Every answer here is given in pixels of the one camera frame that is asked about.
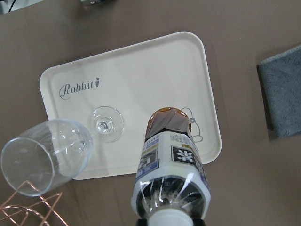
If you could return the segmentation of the clear wine glass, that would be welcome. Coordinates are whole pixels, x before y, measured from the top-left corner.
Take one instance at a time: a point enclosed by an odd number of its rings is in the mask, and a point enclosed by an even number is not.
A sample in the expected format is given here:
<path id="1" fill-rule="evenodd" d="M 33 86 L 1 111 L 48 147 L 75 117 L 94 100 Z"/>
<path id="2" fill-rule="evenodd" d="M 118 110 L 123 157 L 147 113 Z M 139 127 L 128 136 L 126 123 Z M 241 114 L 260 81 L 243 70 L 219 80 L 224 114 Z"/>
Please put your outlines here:
<path id="1" fill-rule="evenodd" d="M 87 127 L 71 119 L 45 121 L 4 145 L 1 171 L 16 192 L 40 196 L 78 176 L 90 162 L 94 141 L 116 141 L 124 125 L 122 114 L 110 106 L 94 109 Z"/>

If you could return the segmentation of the grey folded cloth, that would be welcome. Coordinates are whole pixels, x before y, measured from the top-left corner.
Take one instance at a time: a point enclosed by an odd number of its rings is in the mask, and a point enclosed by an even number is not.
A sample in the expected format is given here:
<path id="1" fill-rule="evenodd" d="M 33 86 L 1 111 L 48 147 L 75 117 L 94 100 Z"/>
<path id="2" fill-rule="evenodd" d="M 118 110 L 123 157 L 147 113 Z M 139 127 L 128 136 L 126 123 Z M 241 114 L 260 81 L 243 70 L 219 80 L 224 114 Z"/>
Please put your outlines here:
<path id="1" fill-rule="evenodd" d="M 258 65 L 278 137 L 301 133 L 301 47 L 271 56 Z"/>

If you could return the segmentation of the tea bottle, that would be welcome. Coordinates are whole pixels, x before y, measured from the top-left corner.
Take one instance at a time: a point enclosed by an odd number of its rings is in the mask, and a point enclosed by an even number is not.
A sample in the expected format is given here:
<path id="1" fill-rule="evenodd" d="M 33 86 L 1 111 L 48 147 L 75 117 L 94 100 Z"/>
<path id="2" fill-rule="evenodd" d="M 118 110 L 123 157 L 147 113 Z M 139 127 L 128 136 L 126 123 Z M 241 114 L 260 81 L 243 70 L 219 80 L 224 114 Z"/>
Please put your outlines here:
<path id="1" fill-rule="evenodd" d="M 149 119 L 131 205 L 138 226 L 203 226 L 210 188 L 189 117 L 165 107 Z"/>

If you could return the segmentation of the cream rabbit tray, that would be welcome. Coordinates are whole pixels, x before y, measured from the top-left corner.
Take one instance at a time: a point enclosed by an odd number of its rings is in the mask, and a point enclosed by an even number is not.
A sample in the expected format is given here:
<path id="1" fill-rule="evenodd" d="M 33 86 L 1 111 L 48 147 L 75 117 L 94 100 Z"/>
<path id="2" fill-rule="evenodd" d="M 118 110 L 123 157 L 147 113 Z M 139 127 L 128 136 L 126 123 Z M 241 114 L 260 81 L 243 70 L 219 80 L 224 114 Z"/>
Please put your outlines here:
<path id="1" fill-rule="evenodd" d="M 94 139 L 91 160 L 78 180 L 136 173 L 148 120 L 164 107 L 181 109 L 192 119 L 203 164 L 221 152 L 205 48 L 190 32 L 48 68 L 40 77 L 40 91 L 49 119 L 72 119 L 88 127 L 92 111 L 103 105 L 123 116 L 117 141 Z"/>

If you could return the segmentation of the copper wire bottle basket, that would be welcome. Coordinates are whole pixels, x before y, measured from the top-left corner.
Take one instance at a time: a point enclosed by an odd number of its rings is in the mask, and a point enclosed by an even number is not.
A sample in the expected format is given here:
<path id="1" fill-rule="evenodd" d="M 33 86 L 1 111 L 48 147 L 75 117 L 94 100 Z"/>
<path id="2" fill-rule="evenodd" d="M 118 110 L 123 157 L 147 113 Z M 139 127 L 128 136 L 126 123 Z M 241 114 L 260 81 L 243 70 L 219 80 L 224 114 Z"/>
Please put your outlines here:
<path id="1" fill-rule="evenodd" d="M 37 200 L 31 204 L 13 204 L 18 191 L 14 191 L 0 205 L 0 224 L 2 226 L 50 226 L 49 218 L 54 215 L 61 226 L 68 223 L 56 211 L 63 193 L 58 192 L 51 196 L 37 196 Z"/>

